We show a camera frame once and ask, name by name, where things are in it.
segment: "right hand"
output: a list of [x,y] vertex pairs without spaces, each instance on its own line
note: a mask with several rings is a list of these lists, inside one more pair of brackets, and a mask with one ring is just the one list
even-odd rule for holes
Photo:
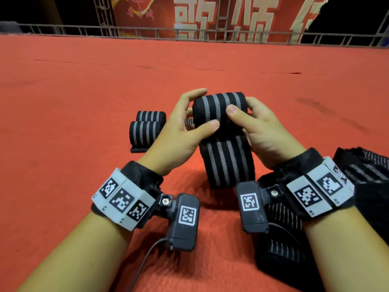
[[234,105],[229,105],[226,112],[232,122],[244,128],[252,152],[266,168],[272,170],[306,151],[267,106],[254,97],[246,97],[246,102],[252,114]]

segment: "black cable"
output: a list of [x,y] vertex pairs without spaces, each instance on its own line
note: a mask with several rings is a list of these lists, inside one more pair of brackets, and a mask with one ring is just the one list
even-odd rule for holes
[[162,243],[162,242],[167,241],[167,240],[168,240],[167,238],[159,239],[158,241],[156,241],[156,242],[153,244],[153,246],[151,246],[151,248],[150,248],[149,251],[147,252],[147,254],[146,254],[146,256],[145,256],[145,258],[144,258],[142,264],[140,265],[140,268],[139,268],[139,270],[138,270],[138,273],[137,273],[137,275],[135,276],[134,282],[132,283],[132,285],[131,285],[130,289],[128,290],[128,292],[131,292],[132,289],[134,289],[135,284],[137,283],[137,280],[138,280],[138,278],[139,278],[140,272],[142,271],[142,268],[143,268],[143,266],[145,265],[146,259],[147,259],[147,257],[150,255],[151,250],[153,250],[154,247],[155,247],[156,245],[158,245],[159,243]]
[[297,238],[290,231],[288,231],[285,227],[280,226],[274,222],[268,222],[268,223],[269,223],[269,225],[278,227],[278,228],[282,229],[283,231],[285,231],[286,233],[288,233],[288,235],[290,235],[297,242],[297,244],[299,246],[301,246],[301,243],[299,242],[299,240],[297,240]]

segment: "metal railing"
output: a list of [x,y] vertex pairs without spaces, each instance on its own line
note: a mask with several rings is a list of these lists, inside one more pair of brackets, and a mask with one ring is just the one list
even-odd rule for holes
[[[137,28],[137,27],[118,27],[118,26],[74,26],[74,25],[52,25],[52,24],[18,24],[22,31],[26,34],[37,35],[49,35],[49,36],[87,36],[95,38],[111,38],[111,39],[142,39],[142,40],[168,40],[168,41],[192,41],[192,42],[215,42],[215,43],[243,43],[243,44],[276,44],[276,45],[316,45],[316,46],[331,46],[329,44],[321,44],[324,37],[343,37],[338,45],[341,47],[379,47],[389,48],[389,43],[385,44],[385,41],[389,40],[389,33],[377,33],[377,34],[338,34],[338,33],[310,33],[310,32],[277,32],[277,31],[239,31],[234,30],[216,30],[216,29],[186,29],[185,32],[194,32],[194,39],[179,39],[178,32],[180,29],[167,29],[167,28]],[[134,36],[105,36],[101,35],[102,31],[132,31]],[[144,36],[142,33],[147,32],[148,36]],[[173,38],[161,37],[170,34]],[[221,33],[222,37],[219,39],[217,34]],[[214,35],[214,39],[210,39],[209,35]],[[255,42],[238,41],[238,34],[254,34]],[[264,34],[277,36],[284,36],[285,42],[268,42],[263,40]],[[312,43],[292,43],[292,37],[294,36],[313,36]],[[369,43],[366,46],[353,45],[352,40],[355,38],[365,39]]]

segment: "red floor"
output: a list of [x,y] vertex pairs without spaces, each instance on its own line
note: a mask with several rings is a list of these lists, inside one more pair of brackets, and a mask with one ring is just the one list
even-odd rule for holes
[[[81,221],[115,167],[140,157],[128,139],[137,111],[170,114],[194,88],[242,91],[323,155],[389,155],[388,61],[380,49],[0,36],[1,290],[14,291]],[[199,151],[162,189],[199,196],[197,247],[179,263],[154,253],[136,291],[294,291],[256,269],[235,198],[210,192]],[[166,226],[153,218],[136,231],[116,291]]]

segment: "qr code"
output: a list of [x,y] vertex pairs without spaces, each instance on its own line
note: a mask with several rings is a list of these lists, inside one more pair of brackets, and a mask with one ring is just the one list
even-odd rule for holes
[[109,179],[99,190],[100,194],[103,195],[104,198],[107,198],[111,192],[113,192],[118,187],[118,184],[116,181],[114,181],[112,178]]
[[343,185],[341,185],[339,181],[337,181],[337,179],[330,172],[324,175],[323,177],[321,177],[316,182],[330,196],[332,196],[334,193],[336,193],[337,191],[343,188]]
[[138,200],[134,206],[131,207],[127,213],[127,216],[138,222],[143,217],[143,214],[146,213],[148,208],[149,207],[145,203],[143,203],[141,200]]
[[344,182],[344,183],[347,183],[347,177],[346,175],[343,174],[342,171],[340,171],[340,169],[335,165],[334,166],[334,171],[335,173],[339,176],[339,178]]
[[194,225],[196,223],[196,208],[181,206],[178,223]]
[[317,192],[310,185],[307,185],[299,189],[294,194],[298,197],[300,202],[303,203],[305,207],[312,206],[322,201],[321,196],[319,196]]
[[255,193],[247,193],[245,195],[241,195],[240,199],[242,201],[243,211],[253,211],[258,210],[260,208],[258,198]]
[[124,210],[134,201],[134,197],[131,196],[126,190],[121,188],[109,201],[120,212]]

